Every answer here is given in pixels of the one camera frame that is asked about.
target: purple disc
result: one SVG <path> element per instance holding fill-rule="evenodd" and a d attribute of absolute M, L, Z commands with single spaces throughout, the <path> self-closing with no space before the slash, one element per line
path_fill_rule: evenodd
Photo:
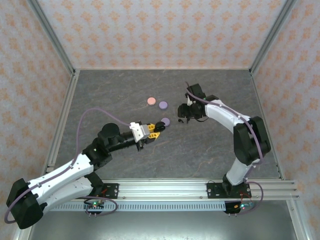
<path fill-rule="evenodd" d="M 167 103 L 166 101 L 161 101 L 161 102 L 159 103 L 159 108 L 160 108 L 160 109 L 164 110 L 164 109 L 166 109 L 167 107 L 168 107 L 168 103 Z"/>
<path fill-rule="evenodd" d="M 170 120 L 169 120 L 169 118 L 164 117 L 164 118 L 161 119 L 161 122 L 164 122 L 164 125 L 165 125 L 166 127 L 168 127 L 168 126 L 170 125 Z"/>

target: gray work surface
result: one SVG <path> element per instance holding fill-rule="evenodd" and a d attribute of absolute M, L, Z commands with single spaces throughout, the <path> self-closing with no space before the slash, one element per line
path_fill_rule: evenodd
<path fill-rule="evenodd" d="M 262 115 L 248 70 L 81 70 L 55 167 L 73 159 L 82 113 L 101 107 L 126 123 L 171 121 L 142 151 L 132 146 L 113 152 L 113 160 L 97 171 L 102 179 L 222 178 L 235 160 L 233 135 L 213 119 L 178 122 L 178 106 L 187 103 L 185 81 L 199 83 L 207 96 L 219 97 L 237 112 Z M 149 97 L 156 99 L 155 105 L 147 104 Z M 161 101 L 168 103 L 166 110 L 159 108 Z M 80 131 L 79 149 L 89 145 L 110 122 L 115 121 L 101 112 L 89 112 Z M 130 131 L 127 126 L 119 127 L 121 132 Z M 272 152 L 250 177 L 279 177 Z"/>
<path fill-rule="evenodd" d="M 29 240 L 296 240 L 285 201 L 264 201 L 238 217 L 222 211 L 49 212 Z"/>

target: black motor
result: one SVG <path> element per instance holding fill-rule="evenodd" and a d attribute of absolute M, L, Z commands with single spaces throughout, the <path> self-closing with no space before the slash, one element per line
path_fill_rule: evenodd
<path fill-rule="evenodd" d="M 206 94 L 202 91 L 202 89 L 198 83 L 191 85 L 191 86 L 188 86 L 187 89 L 194 96 L 196 96 L 200 99 L 203 99 L 203 100 L 213 101 L 213 100 L 219 99 L 214 95 L 210 95 L 210 96 L 206 97 Z M 201 102 L 201 101 L 193 98 L 188 93 L 185 94 L 185 97 L 186 98 L 189 97 L 192 104 L 188 105 L 186 103 L 183 103 L 178 107 L 178 117 L 179 118 L 186 118 L 187 122 L 188 122 L 190 119 L 198 120 L 198 119 L 206 116 L 206 109 L 205 109 L 206 103 Z"/>

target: metal corner post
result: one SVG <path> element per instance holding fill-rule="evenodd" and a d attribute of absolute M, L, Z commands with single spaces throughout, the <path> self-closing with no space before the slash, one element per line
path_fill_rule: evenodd
<path fill-rule="evenodd" d="M 268 33 L 262 47 L 256 55 L 252 67 L 249 69 L 251 76 L 257 71 L 264 57 L 267 55 L 273 41 L 276 39 L 281 27 L 284 25 L 287 17 L 289 16 L 292 8 L 294 7 L 297 0 L 287 0 L 280 11 L 279 16 L 275 20 L 270 32 Z"/>
<path fill-rule="evenodd" d="M 306 218 L 306 207 L 302 201 L 287 200 L 286 204 L 290 213 L 292 224 L 298 240 L 313 240 L 309 223 Z"/>
<path fill-rule="evenodd" d="M 76 90 L 78 77 L 79 77 L 78 71 L 76 71 L 74 74 L 72 74 L 70 82 L 69 82 L 69 86 L 66 89 L 66 92 L 64 94 L 64 101 L 63 101 L 63 105 L 62 105 L 61 111 L 60 111 L 60 118 L 59 118 L 57 126 L 56 126 L 55 134 L 52 139 L 50 149 L 48 150 L 45 165 L 43 166 L 44 167 L 44 169 L 42 171 L 43 174 L 46 174 L 47 172 L 50 172 L 54 169 L 56 158 L 57 158 L 59 147 L 60 147 L 60 143 L 61 143 L 62 136 L 63 136 L 64 130 L 65 130 L 70 106 L 71 106 L 72 99 L 73 99 L 73 96 L 74 96 L 74 93 Z"/>
<path fill-rule="evenodd" d="M 256 83 L 255 83 L 255 80 L 254 80 L 254 76 L 251 76 L 251 82 L 252 82 L 252 85 L 253 85 L 253 88 L 254 88 L 254 92 L 255 92 L 255 95 L 256 95 L 256 98 L 257 98 L 257 101 L 258 101 L 258 105 L 259 105 L 259 108 L 260 108 L 262 119 L 263 119 L 264 124 L 265 124 L 266 133 L 267 133 L 267 135 L 268 135 L 268 137 L 270 139 L 271 149 L 273 150 L 273 155 L 274 155 L 276 166 L 278 168 L 279 175 L 280 175 L 281 179 L 286 179 L 284 168 L 282 166 L 282 163 L 279 161 L 277 149 L 274 147 L 273 138 L 271 137 L 271 134 L 270 134 L 270 131 L 269 131 L 269 128 L 268 128 L 268 125 L 267 125 L 267 119 L 266 119 L 265 111 L 264 111 L 264 109 L 262 107 L 262 104 L 261 104 L 261 101 L 260 101 L 260 98 L 259 98 L 259 94 L 258 94 L 257 86 L 256 86 Z"/>
<path fill-rule="evenodd" d="M 58 53 L 59 57 L 61 58 L 65 68 L 68 70 L 68 72 L 72 75 L 75 72 L 74 67 L 72 66 L 72 63 L 66 54 L 64 48 L 62 47 L 54 29 L 52 28 L 51 24 L 49 23 L 49 20 L 47 19 L 45 12 L 43 11 L 42 7 L 40 6 L 38 0 L 27 0 L 30 7 L 32 8 L 34 14 L 37 16 L 40 24 L 43 27 L 43 30 L 47 34 L 48 38 L 53 44 L 53 47 L 55 48 L 56 52 Z"/>

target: pink disc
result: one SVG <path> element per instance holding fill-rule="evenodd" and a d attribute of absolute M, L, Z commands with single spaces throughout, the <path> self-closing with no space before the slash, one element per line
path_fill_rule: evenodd
<path fill-rule="evenodd" d="M 156 104 L 156 99 L 154 97 L 149 97 L 147 100 L 147 103 L 149 105 L 155 105 Z"/>

